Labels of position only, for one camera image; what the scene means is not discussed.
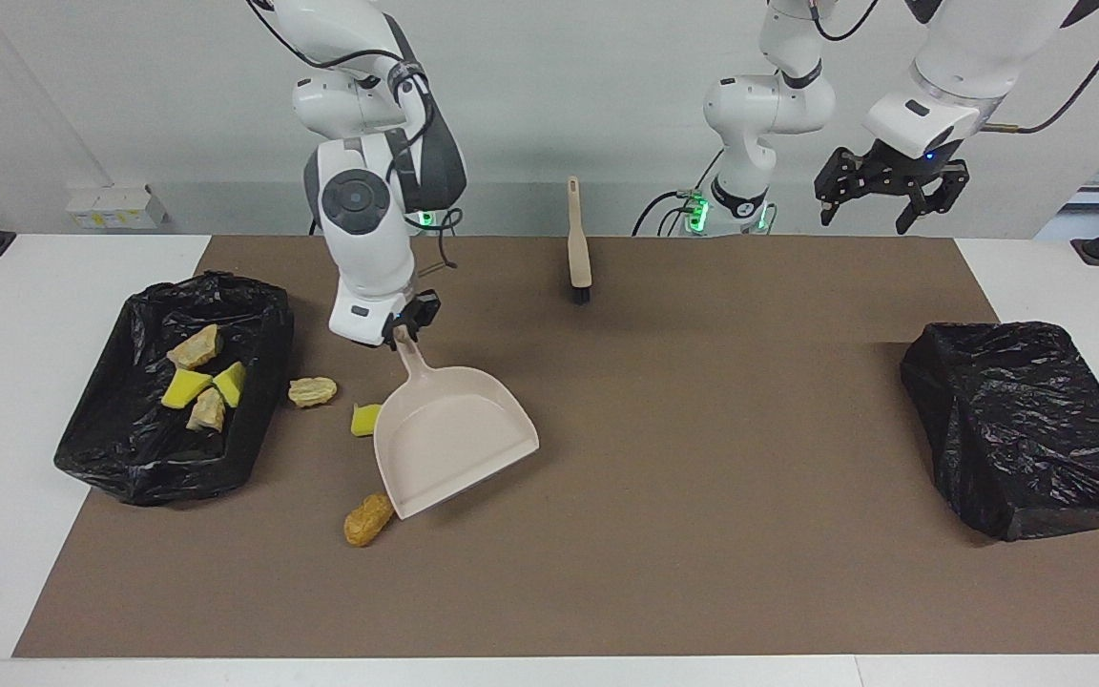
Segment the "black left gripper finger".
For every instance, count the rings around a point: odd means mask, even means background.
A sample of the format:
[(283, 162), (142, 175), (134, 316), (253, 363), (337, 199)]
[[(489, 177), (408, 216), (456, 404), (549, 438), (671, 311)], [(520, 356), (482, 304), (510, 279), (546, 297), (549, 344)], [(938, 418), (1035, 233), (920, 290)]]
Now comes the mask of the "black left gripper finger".
[(904, 181), (907, 204), (897, 218), (897, 234), (906, 235), (917, 220), (929, 214), (946, 214), (958, 200), (969, 180), (967, 165), (945, 164), (939, 173), (939, 186), (932, 192), (924, 190), (924, 182), (909, 177)]
[(864, 169), (868, 159), (868, 154), (861, 156), (850, 148), (839, 147), (821, 166), (815, 175), (815, 200), (820, 203), (821, 226), (828, 228), (832, 223), (843, 203), (869, 193), (869, 175)]

